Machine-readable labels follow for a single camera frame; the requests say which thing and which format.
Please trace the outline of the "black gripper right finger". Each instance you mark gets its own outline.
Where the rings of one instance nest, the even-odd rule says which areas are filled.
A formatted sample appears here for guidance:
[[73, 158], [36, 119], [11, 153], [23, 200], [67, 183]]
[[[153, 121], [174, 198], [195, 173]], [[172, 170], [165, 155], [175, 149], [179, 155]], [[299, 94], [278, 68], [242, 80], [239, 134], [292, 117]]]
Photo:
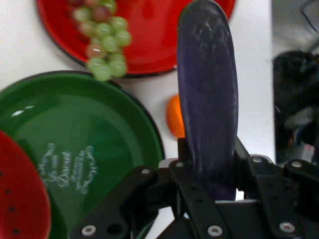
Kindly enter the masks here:
[[268, 239], [319, 237], [319, 168], [300, 159], [277, 166], [236, 140], [237, 188], [255, 199]]

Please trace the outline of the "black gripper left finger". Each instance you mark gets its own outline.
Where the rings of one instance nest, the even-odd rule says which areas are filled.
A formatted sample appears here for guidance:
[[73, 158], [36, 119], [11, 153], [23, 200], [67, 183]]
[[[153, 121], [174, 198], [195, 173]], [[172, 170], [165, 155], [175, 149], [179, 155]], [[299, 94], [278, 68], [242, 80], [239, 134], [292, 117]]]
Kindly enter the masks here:
[[186, 140], [168, 167], [134, 168], [69, 232], [71, 239], [140, 239], [162, 208], [174, 215], [167, 238], [211, 239], [226, 236], [216, 204], [191, 171]]

